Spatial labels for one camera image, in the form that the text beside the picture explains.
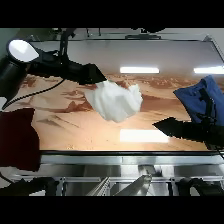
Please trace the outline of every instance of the robotic arm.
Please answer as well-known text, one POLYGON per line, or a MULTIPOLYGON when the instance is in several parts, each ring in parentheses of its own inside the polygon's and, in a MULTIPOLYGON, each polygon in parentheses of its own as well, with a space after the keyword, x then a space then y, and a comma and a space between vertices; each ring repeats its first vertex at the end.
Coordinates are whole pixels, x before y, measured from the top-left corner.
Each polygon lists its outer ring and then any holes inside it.
POLYGON ((68 28, 63 32, 60 51, 45 52, 19 39, 8 42, 8 54, 0 62, 0 109, 15 97, 28 73, 46 78, 61 77, 80 85, 107 80, 95 64, 82 65, 69 60, 68 37, 74 30, 68 28))

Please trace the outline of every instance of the dark blue fabric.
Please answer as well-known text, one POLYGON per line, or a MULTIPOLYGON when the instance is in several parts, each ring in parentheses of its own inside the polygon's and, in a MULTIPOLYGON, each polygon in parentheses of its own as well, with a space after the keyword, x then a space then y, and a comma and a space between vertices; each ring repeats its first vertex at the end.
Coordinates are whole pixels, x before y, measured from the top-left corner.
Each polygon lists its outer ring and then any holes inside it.
MULTIPOLYGON (((201 119, 196 116, 196 113, 205 114, 206 111, 205 101, 200 101, 201 94, 199 90, 201 88, 206 90, 216 104, 216 125, 224 126, 224 95, 212 75, 201 79, 194 86, 175 90, 174 94, 186 108, 192 122, 200 123, 201 119)), ((212 108, 212 117, 215 117, 214 107, 212 108)))

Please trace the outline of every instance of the crumpled white cloth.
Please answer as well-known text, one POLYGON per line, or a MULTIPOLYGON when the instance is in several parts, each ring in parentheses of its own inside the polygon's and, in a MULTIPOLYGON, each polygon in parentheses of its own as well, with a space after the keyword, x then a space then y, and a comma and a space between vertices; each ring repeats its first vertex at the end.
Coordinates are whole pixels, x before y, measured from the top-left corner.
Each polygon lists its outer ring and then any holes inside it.
POLYGON ((121 122, 140 111, 143 99, 138 84, 128 89, 108 80, 96 85, 95 90, 85 92, 85 97, 105 120, 121 122))

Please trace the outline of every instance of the red cloth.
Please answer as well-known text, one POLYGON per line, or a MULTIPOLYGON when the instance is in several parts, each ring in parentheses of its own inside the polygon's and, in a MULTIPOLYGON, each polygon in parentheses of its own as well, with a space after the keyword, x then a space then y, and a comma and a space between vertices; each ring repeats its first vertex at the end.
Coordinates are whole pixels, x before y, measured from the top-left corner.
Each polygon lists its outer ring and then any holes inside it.
POLYGON ((34 109, 0 112, 0 166, 37 171, 40 167, 39 137, 31 126, 34 109))

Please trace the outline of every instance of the dark red fabric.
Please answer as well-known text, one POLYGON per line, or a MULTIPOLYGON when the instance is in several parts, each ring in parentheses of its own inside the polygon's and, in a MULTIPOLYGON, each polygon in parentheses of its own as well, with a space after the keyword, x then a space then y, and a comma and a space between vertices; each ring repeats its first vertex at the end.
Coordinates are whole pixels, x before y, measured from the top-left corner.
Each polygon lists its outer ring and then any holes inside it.
POLYGON ((39 137, 31 126, 34 109, 0 112, 0 167, 37 171, 40 167, 39 137))

